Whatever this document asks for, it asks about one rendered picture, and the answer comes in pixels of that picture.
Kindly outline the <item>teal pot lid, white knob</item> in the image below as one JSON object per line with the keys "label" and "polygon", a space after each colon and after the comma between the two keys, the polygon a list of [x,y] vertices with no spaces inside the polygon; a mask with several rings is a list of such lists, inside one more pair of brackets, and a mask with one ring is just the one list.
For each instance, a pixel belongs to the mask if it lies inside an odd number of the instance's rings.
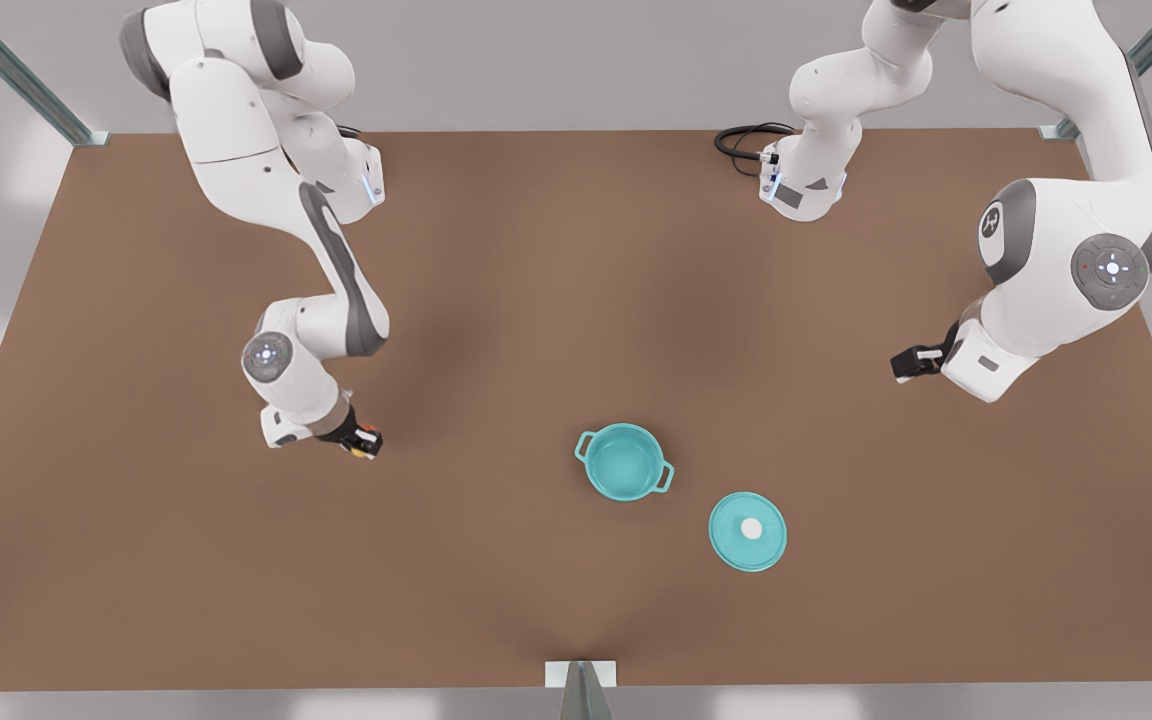
{"label": "teal pot lid, white knob", "polygon": [[710,511],[708,539],[717,556],[733,569],[764,571],[782,559],[788,526],[768,498],[735,492]]}

